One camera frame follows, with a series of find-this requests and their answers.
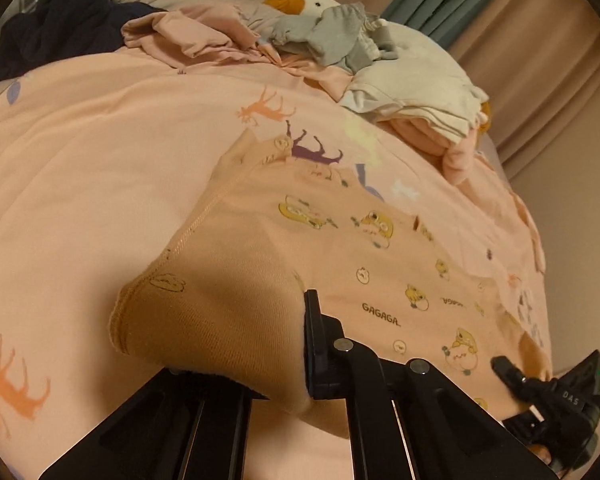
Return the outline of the pink folded garment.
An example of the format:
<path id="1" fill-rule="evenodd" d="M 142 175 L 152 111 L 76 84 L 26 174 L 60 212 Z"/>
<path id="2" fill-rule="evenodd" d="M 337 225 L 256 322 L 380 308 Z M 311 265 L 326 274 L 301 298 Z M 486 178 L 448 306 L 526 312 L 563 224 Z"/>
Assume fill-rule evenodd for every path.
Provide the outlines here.
<path id="1" fill-rule="evenodd" d="M 469 177 L 482 135 L 479 127 L 470 128 L 466 136 L 445 136 L 424 118 L 392 118 L 384 126 L 430 160 L 452 185 Z"/>

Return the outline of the grey small garment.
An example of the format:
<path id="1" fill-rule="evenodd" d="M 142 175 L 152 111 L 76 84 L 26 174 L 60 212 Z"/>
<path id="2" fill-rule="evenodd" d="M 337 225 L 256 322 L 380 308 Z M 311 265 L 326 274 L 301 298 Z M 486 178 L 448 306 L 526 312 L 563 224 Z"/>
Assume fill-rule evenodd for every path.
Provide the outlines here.
<path id="1" fill-rule="evenodd" d="M 320 16 L 286 15 L 274 25 L 268 41 L 279 51 L 337 66 L 351 75 L 375 62 L 399 58 L 388 23 L 367 13 L 362 3 L 332 6 Z"/>

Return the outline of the pink printed duvet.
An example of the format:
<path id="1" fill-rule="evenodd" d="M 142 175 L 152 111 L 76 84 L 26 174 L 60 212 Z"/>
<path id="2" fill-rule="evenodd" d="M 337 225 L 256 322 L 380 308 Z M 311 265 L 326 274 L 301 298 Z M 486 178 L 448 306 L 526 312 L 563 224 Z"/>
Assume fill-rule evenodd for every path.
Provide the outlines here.
<path id="1" fill-rule="evenodd" d="M 111 313 L 245 131 L 286 136 L 294 157 L 398 206 L 428 194 L 420 162 L 445 180 L 384 124 L 271 65 L 176 70 L 123 50 L 0 95 L 0 456 L 17 477 L 42 474 L 163 367 L 112 344 Z M 247 474 L 347 479 L 346 438 L 272 401 L 254 412 Z"/>

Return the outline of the pink crumpled garment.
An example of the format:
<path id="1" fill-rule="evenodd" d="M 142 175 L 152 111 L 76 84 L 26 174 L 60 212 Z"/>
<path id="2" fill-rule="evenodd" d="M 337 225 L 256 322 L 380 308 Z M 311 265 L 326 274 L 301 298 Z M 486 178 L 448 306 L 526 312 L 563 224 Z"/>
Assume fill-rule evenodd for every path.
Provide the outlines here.
<path id="1" fill-rule="evenodd" d="M 265 64 L 312 81 L 338 101 L 353 79 L 338 66 L 323 66 L 298 54 L 280 54 L 242 20 L 229 3 L 195 4 L 134 18 L 121 29 L 125 47 L 140 49 L 178 70 L 213 65 Z"/>

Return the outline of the peach cartoon print garment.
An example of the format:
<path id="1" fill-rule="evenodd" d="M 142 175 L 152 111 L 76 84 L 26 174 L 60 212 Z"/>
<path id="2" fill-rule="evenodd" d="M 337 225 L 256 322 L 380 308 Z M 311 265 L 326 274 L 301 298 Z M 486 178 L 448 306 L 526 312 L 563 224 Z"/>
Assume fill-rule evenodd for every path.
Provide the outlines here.
<path id="1" fill-rule="evenodd" d="M 419 206 L 366 191 L 349 169 L 294 157 L 286 136 L 245 131 L 159 257 L 122 287 L 109 322 L 122 353 L 217 374 L 337 436 L 338 401 L 314 401 L 304 295 L 381 358 L 434 364 L 498 419 L 517 401 L 490 362 L 545 379 L 536 315 L 545 261 L 521 200 L 483 160 L 450 185 L 428 162 Z"/>

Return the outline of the navy blue garment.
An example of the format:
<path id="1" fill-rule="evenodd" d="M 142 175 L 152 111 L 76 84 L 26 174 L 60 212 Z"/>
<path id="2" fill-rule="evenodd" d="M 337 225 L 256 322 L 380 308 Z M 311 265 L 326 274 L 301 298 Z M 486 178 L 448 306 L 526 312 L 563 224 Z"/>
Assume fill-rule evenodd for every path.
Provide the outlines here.
<path id="1" fill-rule="evenodd" d="M 0 82 L 66 58 L 114 52 L 124 45 L 122 26 L 155 10 L 142 2 L 38 0 L 1 28 Z"/>

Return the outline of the pink beige curtain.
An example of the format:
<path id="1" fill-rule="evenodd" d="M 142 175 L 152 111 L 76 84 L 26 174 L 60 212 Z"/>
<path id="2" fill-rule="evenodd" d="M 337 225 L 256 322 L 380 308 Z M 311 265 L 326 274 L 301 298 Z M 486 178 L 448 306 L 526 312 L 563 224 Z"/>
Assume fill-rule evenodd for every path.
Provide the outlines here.
<path id="1" fill-rule="evenodd" d="M 383 11 L 392 0 L 353 1 Z M 491 98 L 490 136 L 513 178 L 600 86 L 600 18 L 586 0 L 490 0 L 451 53 Z"/>

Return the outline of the white goose plush toy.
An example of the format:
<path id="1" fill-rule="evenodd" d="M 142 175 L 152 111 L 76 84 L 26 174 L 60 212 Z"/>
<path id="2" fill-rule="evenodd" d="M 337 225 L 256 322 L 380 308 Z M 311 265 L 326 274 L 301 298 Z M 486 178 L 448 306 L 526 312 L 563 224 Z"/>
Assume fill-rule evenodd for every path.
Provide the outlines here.
<path id="1" fill-rule="evenodd" d="M 332 6 L 345 4 L 336 0 L 264 3 L 279 13 L 277 21 L 286 15 L 320 16 Z M 490 120 L 489 98 L 454 58 L 421 32 L 385 21 L 399 58 L 375 62 L 352 75 L 339 104 L 375 120 L 424 118 L 445 136 L 466 136 L 472 127 L 486 128 Z"/>

